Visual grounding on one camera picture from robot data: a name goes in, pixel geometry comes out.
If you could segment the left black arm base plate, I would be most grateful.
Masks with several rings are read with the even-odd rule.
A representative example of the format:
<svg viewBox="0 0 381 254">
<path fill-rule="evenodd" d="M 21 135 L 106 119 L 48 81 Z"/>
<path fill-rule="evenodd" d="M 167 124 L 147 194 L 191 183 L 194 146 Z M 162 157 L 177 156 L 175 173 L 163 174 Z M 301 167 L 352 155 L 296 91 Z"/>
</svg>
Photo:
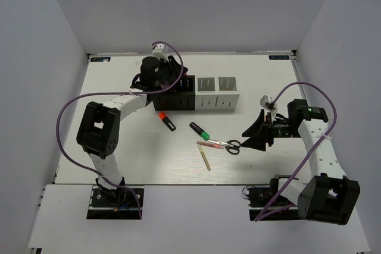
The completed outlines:
<svg viewBox="0 0 381 254">
<path fill-rule="evenodd" d="M 138 204 L 130 192 L 110 197 L 93 187 L 86 215 L 88 220 L 140 220 Z"/>
</svg>

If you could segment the orange cap black highlighter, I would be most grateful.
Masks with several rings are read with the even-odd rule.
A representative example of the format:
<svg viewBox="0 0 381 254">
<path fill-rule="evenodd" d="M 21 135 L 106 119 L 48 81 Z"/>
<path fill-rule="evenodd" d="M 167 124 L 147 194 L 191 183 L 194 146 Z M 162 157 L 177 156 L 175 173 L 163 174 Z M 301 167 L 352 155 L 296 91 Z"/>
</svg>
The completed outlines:
<svg viewBox="0 0 381 254">
<path fill-rule="evenodd" d="M 176 130 L 176 126 L 172 123 L 172 121 L 169 119 L 169 117 L 164 113 L 164 112 L 160 112 L 158 114 L 159 118 L 161 119 L 161 121 L 171 130 L 171 131 L 175 131 Z"/>
</svg>

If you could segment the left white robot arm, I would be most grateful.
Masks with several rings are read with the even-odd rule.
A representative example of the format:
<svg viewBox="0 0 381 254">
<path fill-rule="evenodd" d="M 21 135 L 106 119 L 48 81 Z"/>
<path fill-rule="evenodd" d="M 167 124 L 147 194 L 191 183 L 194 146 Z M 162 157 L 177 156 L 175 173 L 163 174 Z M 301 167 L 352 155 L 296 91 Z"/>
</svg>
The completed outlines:
<svg viewBox="0 0 381 254">
<path fill-rule="evenodd" d="M 173 56 L 144 57 L 140 72 L 134 76 L 131 91 L 110 101 L 86 105 L 77 143 L 92 160 L 98 175 L 97 185 L 106 189 L 105 198 L 114 206 L 121 205 L 126 198 L 124 177 L 118 170 L 114 151 L 118 145 L 120 122 L 131 113 L 146 107 L 153 95 L 168 91 L 176 80 L 180 80 L 188 69 Z"/>
</svg>

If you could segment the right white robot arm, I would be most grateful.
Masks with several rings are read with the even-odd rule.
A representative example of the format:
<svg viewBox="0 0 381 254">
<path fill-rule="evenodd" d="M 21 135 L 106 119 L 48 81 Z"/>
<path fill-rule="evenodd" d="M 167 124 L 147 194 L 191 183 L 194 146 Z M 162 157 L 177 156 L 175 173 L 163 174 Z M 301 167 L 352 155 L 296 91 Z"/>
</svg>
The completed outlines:
<svg viewBox="0 0 381 254">
<path fill-rule="evenodd" d="M 249 199 L 250 219 L 309 220 L 346 225 L 360 195 L 360 185 L 350 180 L 340 166 L 331 139 L 325 134 L 328 117 L 324 108 L 309 106 L 305 99 L 288 103 L 288 116 L 277 112 L 263 96 L 256 121 L 243 132 L 242 147 L 265 151 L 275 139 L 300 138 L 310 154 L 311 178 L 302 183 L 294 177 L 275 175 L 267 187 L 243 191 Z"/>
</svg>

